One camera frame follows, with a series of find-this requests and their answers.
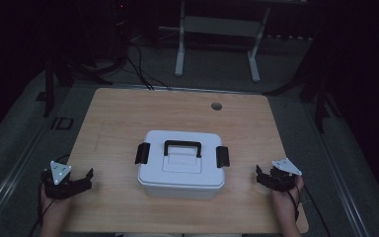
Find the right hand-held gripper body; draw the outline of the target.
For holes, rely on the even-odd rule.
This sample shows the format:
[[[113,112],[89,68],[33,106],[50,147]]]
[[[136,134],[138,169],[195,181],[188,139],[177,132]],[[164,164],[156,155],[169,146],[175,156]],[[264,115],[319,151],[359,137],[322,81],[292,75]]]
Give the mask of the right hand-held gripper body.
[[[272,161],[272,167],[278,171],[275,176],[270,173],[264,173],[257,176],[257,182],[271,190],[278,192],[286,192],[295,187],[297,176],[301,176],[302,172],[294,165],[289,158]]]

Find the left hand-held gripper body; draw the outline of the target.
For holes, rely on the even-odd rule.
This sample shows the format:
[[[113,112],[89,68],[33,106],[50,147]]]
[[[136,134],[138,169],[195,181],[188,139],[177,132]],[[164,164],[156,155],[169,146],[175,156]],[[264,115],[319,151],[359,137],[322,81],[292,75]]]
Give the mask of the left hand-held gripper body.
[[[55,161],[49,163],[50,168],[41,173],[41,181],[49,198],[65,199],[81,194],[92,188],[92,180],[71,181],[72,167]]]

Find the white storage box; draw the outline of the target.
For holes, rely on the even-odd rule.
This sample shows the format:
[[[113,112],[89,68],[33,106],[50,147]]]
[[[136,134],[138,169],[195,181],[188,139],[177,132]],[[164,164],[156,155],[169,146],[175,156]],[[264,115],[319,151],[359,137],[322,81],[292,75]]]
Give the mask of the white storage box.
[[[139,180],[139,184],[150,197],[156,198],[186,198],[186,199],[212,199],[222,190],[225,183],[221,182],[213,186],[184,186],[178,184],[157,184]]]

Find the person's left hand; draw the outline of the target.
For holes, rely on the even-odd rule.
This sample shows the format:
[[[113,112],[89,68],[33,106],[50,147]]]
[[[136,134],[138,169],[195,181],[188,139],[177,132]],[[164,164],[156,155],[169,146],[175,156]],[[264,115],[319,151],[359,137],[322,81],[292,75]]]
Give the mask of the person's left hand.
[[[54,199],[50,198],[45,193],[45,187],[40,188],[40,204],[41,204],[41,214],[43,217],[55,217],[56,219],[61,219],[66,217],[70,205],[72,202],[72,197],[65,199]]]

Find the person's right hand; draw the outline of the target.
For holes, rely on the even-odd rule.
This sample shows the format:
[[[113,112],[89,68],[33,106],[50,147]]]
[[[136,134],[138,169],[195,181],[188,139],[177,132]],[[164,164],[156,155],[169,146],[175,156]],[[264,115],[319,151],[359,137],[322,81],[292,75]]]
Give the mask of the person's right hand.
[[[304,181],[301,176],[297,176],[295,187],[288,192],[278,192],[271,190],[273,210],[277,217],[295,219],[296,211],[300,200],[300,192],[304,187]]]

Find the black stand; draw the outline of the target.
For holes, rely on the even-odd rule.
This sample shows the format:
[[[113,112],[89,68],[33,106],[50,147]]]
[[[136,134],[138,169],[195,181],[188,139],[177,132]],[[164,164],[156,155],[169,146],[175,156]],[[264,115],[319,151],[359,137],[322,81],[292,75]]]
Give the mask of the black stand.
[[[331,103],[327,97],[326,89],[330,77],[331,71],[328,69],[309,69],[305,72],[298,70],[288,83],[276,89],[263,92],[263,95],[278,96],[303,84],[304,87],[299,94],[299,99],[302,103],[311,103],[316,100],[314,125],[320,133],[324,133],[324,118],[329,115],[326,105]]]
[[[57,77],[63,87],[71,87],[74,83],[72,77],[72,71],[74,71],[94,82],[111,85],[112,82],[104,79],[102,75],[118,68],[119,64],[114,62],[108,67],[92,70],[65,55],[52,55],[44,67],[44,90],[37,96],[38,101],[45,102],[43,116],[47,118],[54,107],[54,77]]]

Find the person's light clothing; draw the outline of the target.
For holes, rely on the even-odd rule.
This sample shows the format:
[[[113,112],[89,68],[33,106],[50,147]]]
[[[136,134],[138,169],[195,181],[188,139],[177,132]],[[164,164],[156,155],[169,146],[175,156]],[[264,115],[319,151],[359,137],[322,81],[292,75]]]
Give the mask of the person's light clothing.
[[[243,234],[222,234],[222,233],[116,233],[114,237],[243,237]]]

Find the dark equipment with red light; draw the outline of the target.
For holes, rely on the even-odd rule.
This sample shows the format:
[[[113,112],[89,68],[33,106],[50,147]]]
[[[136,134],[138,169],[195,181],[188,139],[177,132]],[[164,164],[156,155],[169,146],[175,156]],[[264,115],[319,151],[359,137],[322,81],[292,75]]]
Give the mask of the dark equipment with red light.
[[[129,0],[109,0],[112,21],[110,47],[112,68],[121,67],[126,58],[130,35]]]

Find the white metal stand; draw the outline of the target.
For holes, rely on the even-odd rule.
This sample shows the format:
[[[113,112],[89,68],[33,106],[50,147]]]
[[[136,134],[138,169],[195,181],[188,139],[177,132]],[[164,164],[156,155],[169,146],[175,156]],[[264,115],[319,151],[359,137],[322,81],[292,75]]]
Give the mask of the white metal stand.
[[[265,25],[270,14],[266,7],[259,22],[192,16],[186,13],[186,0],[181,0],[179,47],[176,59],[175,75],[182,76],[185,64],[185,33],[214,34],[222,36],[254,38],[253,47],[247,51],[251,77],[254,83],[261,80],[257,64],[257,53],[264,36]]]

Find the metal floor rail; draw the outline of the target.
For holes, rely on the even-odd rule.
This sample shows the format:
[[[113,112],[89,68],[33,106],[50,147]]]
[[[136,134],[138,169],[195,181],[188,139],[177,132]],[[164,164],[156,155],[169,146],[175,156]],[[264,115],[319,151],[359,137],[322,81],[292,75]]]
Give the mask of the metal floor rail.
[[[28,163],[31,160],[32,154],[36,149],[38,142],[42,138],[44,132],[48,129],[52,122],[52,118],[45,118],[36,129],[35,133],[30,136],[30,140],[25,146],[23,152],[19,156],[17,162],[10,170],[9,174],[0,184],[0,213],[5,207],[8,199],[11,197],[13,191],[19,184]]]
[[[329,143],[323,133],[318,133],[318,140],[325,154],[329,172],[332,176],[333,183],[336,187],[341,205],[347,216],[348,222],[352,228],[355,237],[369,237],[369,231],[362,220],[361,213],[348,189],[345,179],[342,176],[341,169],[336,162],[335,156],[330,149]]]

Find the black floor frame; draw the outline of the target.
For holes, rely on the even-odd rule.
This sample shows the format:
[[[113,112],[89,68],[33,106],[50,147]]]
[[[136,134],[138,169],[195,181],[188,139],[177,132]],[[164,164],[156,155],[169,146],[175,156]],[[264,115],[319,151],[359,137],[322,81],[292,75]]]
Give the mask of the black floor frame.
[[[69,130],[73,126],[73,123],[73,118],[56,117],[50,128],[55,130]]]

